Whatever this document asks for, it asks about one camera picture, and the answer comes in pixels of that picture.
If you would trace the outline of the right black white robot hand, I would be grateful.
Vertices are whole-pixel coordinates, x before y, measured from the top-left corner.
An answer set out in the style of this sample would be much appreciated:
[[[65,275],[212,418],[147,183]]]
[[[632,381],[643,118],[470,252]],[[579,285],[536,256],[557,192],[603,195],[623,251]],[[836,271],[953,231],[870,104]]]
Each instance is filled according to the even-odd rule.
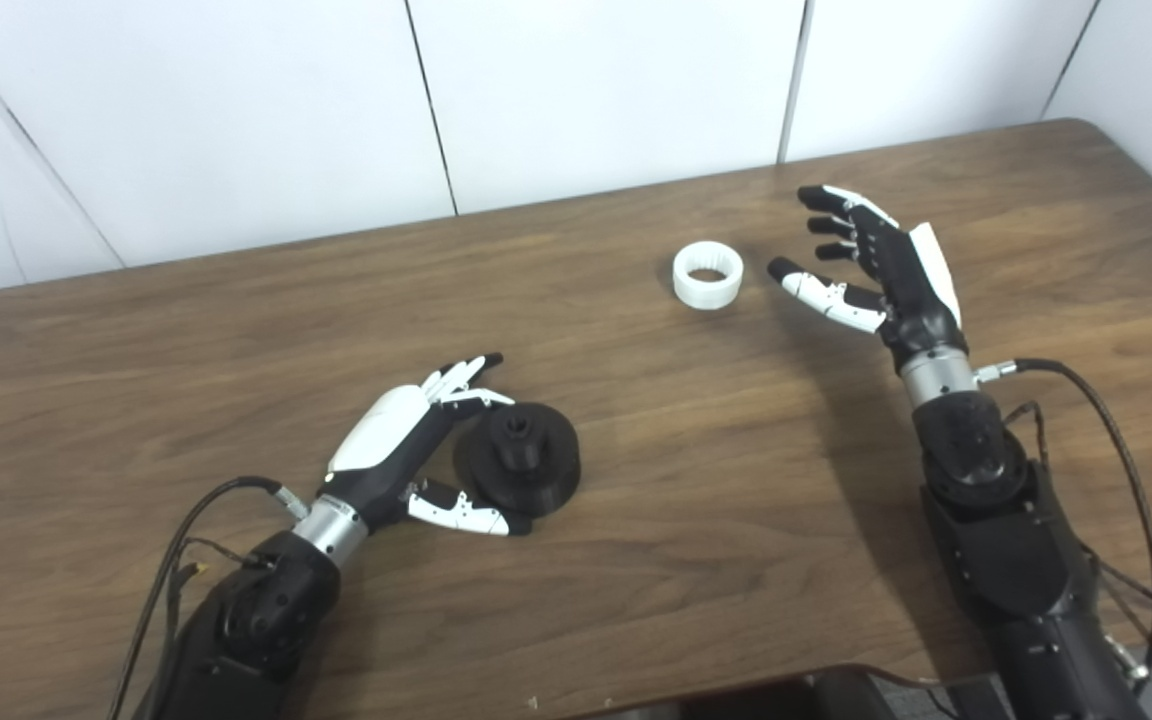
[[[876,334],[897,369],[942,348],[968,354],[954,278],[931,223],[901,227],[876,202],[829,184],[799,187],[797,200],[813,213],[808,232],[833,236],[814,249],[817,259],[854,263],[878,286],[870,290],[774,258],[768,273],[782,290],[832,323]]]

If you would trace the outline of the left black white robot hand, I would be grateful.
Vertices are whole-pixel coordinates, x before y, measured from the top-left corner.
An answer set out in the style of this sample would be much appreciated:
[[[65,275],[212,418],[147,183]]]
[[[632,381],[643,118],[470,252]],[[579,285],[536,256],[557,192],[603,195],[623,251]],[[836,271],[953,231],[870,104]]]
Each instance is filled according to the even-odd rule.
[[[475,386],[502,361],[502,354],[470,357],[444,365],[424,382],[385,392],[329,458],[321,501],[338,506],[362,536],[402,520],[482,536],[530,535],[532,520],[518,511],[420,477],[458,420],[513,406],[511,397]]]

